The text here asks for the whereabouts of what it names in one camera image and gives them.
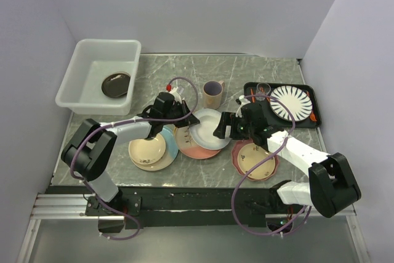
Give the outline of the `white grey rimmed plate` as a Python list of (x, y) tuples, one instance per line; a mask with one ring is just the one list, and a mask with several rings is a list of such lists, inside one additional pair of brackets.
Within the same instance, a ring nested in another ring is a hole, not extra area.
[(194, 113), (199, 119), (199, 124), (189, 128), (190, 135), (195, 143), (208, 150), (221, 150), (226, 147), (231, 138), (229, 133), (225, 133), (225, 138), (220, 139), (214, 136), (214, 131), (219, 125), (221, 112), (209, 108), (203, 108)]

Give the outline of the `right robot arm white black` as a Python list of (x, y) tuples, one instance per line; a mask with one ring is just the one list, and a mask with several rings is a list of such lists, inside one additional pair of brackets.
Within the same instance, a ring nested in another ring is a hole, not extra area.
[(308, 182), (285, 180), (270, 189), (269, 204), (275, 212), (284, 212), (290, 205), (298, 204), (313, 206), (322, 216), (330, 218), (361, 199), (361, 190), (343, 154), (321, 152), (283, 128), (270, 125), (256, 103), (247, 103), (235, 113), (223, 112), (213, 135), (219, 139), (251, 139), (308, 177)]

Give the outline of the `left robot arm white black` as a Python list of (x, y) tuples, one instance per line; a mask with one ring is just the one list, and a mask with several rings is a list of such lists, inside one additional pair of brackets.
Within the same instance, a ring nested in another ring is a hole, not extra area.
[(131, 119), (114, 123), (85, 120), (65, 145), (61, 160), (74, 178), (85, 182), (101, 199), (100, 207), (114, 215), (123, 205), (119, 188), (106, 171), (114, 146), (153, 138), (167, 124), (186, 127), (199, 123), (186, 101), (178, 102), (175, 95), (161, 92), (152, 105)]

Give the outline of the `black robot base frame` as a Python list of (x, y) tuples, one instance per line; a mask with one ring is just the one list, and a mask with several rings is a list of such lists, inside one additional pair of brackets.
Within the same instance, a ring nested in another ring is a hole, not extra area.
[(265, 227), (267, 215), (295, 215), (298, 204), (286, 205), (273, 189), (122, 187), (122, 195), (112, 201), (118, 211), (135, 218), (121, 219), (119, 224), (100, 224), (108, 233), (121, 227), (182, 227), (234, 225), (240, 221), (248, 227)]

